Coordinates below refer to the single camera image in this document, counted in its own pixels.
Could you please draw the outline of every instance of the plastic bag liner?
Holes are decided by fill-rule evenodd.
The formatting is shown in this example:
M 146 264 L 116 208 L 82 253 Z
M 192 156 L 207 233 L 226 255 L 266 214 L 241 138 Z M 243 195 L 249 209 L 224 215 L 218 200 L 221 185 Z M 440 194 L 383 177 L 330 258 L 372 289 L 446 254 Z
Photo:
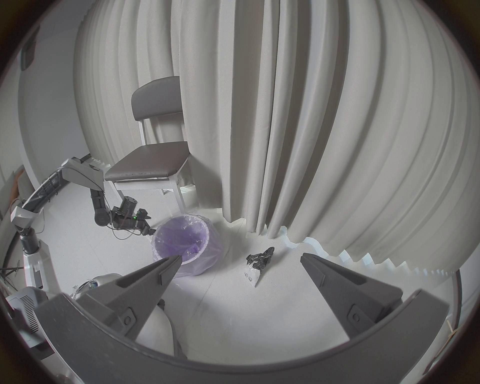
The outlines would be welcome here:
M 203 216 L 170 217 L 152 237 L 153 259 L 180 255 L 182 264 L 175 277 L 195 276 L 223 256 L 223 243 L 212 222 Z

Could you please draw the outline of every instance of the white floor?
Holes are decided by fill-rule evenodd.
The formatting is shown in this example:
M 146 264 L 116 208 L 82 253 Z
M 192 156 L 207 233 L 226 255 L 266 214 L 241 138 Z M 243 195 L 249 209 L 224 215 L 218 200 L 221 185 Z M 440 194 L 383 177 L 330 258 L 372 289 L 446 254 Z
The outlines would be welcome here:
M 110 206 L 119 205 L 108 184 Z M 145 208 L 156 228 L 178 208 L 173 193 L 129 191 Z M 225 247 L 224 258 L 199 276 L 176 278 L 163 298 L 165 311 L 173 321 L 183 351 L 191 360 L 223 364 L 260 364 L 291 360 L 317 353 L 348 340 L 327 303 L 300 264 L 304 252 L 319 254 L 360 273 L 401 287 L 404 298 L 418 288 L 451 300 L 447 276 L 405 267 L 394 268 L 388 261 L 373 265 L 368 257 L 353 263 L 347 254 L 331 258 L 313 239 L 290 243 L 286 230 L 276 239 L 247 233 L 245 221 L 228 223 L 220 209 L 197 207 L 195 189 L 184 194 L 191 213 L 213 221 Z M 37 232 L 43 217 L 34 224 Z M 127 233 L 118 232 L 124 237 Z M 150 239 L 131 236 L 116 239 L 108 228 L 95 225 L 90 192 L 69 184 L 45 208 L 45 229 L 38 237 L 48 244 L 61 289 L 73 287 L 95 276 L 117 272 L 127 274 L 152 262 Z M 271 264 L 257 287 L 246 280 L 243 269 L 250 253 L 274 246 Z M 22 250 L 15 244 L 9 266 L 22 265 Z M 22 272 L 11 274 L 17 287 L 25 285 Z

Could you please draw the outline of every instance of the chair backrest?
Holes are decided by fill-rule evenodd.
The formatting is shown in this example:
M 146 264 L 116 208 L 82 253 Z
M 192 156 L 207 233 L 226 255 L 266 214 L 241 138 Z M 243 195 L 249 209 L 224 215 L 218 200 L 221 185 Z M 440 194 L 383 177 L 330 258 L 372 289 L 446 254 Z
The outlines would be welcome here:
M 180 77 L 152 80 L 132 94 L 132 112 L 139 122 L 142 145 L 146 144 L 144 119 L 182 113 Z

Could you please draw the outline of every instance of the chair seat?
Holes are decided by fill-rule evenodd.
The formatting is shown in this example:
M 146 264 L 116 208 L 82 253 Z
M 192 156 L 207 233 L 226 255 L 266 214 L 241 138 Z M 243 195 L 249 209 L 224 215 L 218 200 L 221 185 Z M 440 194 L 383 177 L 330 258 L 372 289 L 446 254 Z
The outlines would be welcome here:
M 189 154 L 186 141 L 142 145 L 112 166 L 105 180 L 167 178 L 180 170 Z

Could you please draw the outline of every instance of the curtain fold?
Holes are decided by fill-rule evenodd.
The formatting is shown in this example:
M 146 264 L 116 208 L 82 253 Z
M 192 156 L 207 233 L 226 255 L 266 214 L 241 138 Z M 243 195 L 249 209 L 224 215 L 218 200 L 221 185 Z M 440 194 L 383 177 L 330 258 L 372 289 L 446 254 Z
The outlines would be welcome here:
M 93 157 L 140 145 L 131 95 L 172 75 L 183 116 L 147 140 L 187 140 L 200 205 L 226 220 L 428 270 L 479 243 L 479 82 L 423 4 L 98 0 L 74 65 Z

